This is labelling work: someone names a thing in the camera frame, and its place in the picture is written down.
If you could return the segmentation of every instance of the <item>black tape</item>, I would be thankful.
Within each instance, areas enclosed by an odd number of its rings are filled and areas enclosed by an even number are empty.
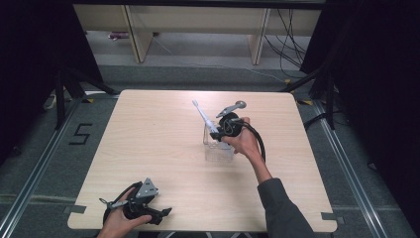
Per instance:
[[[85,210],[86,210],[86,206],[73,205],[73,206],[65,207],[62,213],[70,214],[71,212],[73,212],[73,213],[83,214]]]
[[[346,224],[346,221],[343,217],[337,217],[334,213],[321,212],[321,217],[323,220],[335,220],[339,224]]]

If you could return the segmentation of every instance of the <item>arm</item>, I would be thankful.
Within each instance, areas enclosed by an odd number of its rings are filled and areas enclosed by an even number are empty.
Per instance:
[[[243,118],[250,123],[250,118]],[[265,221],[268,236],[277,237],[314,237],[314,233],[299,208],[288,198],[279,178],[272,178],[263,161],[259,145],[254,134],[243,127],[237,137],[223,137],[235,148],[235,154],[241,153],[248,158],[259,182],[258,190],[265,209]]]

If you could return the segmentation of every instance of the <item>finger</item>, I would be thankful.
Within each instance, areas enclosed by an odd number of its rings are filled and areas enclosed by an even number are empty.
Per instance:
[[[130,192],[134,190],[135,187],[130,188],[126,193],[124,193],[123,196],[119,199],[119,201],[127,200],[127,197],[129,196]]]
[[[132,222],[133,226],[136,227],[136,226],[146,224],[151,220],[152,220],[152,217],[150,215],[143,215],[143,216],[140,216],[136,219],[131,220],[131,222]]]
[[[247,123],[250,123],[250,121],[251,121],[249,117],[243,117],[242,120],[244,120]]]
[[[233,139],[234,139],[233,137],[224,136],[222,137],[222,142],[231,144]]]

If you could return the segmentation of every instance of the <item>silver metal part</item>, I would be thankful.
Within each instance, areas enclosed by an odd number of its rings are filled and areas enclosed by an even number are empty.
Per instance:
[[[125,204],[127,204],[127,202],[129,202],[128,200],[123,200],[123,201],[117,201],[114,204],[111,205],[111,209],[115,209],[117,207],[123,206]]]
[[[154,186],[150,178],[146,178],[136,194],[136,198],[158,195],[158,188]]]
[[[217,116],[216,116],[216,118],[219,118],[219,117],[223,117],[223,116],[226,116],[227,114],[229,114],[229,113],[231,113],[231,112],[233,112],[233,111],[235,111],[236,109],[238,109],[238,108],[241,108],[241,109],[243,109],[243,108],[245,108],[247,106],[247,103],[245,102],[245,101],[237,101],[236,103],[235,103],[235,105],[233,105],[233,106],[229,106],[229,107],[226,107],[225,109],[223,109]]]

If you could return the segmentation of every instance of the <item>wooden table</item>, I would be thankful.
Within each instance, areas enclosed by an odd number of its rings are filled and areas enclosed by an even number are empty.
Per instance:
[[[141,230],[265,231],[257,179],[249,161],[235,155],[232,162],[204,158],[204,123],[192,104],[196,99],[211,120],[238,100],[235,112],[251,118],[262,136],[266,163],[281,178],[290,199],[315,232],[333,232],[332,213],[295,101],[289,93],[231,91],[125,90],[115,106],[71,213],[73,229],[100,229],[105,205],[99,197],[115,199],[133,182],[151,178],[159,195],[150,207],[172,207],[159,225]]]

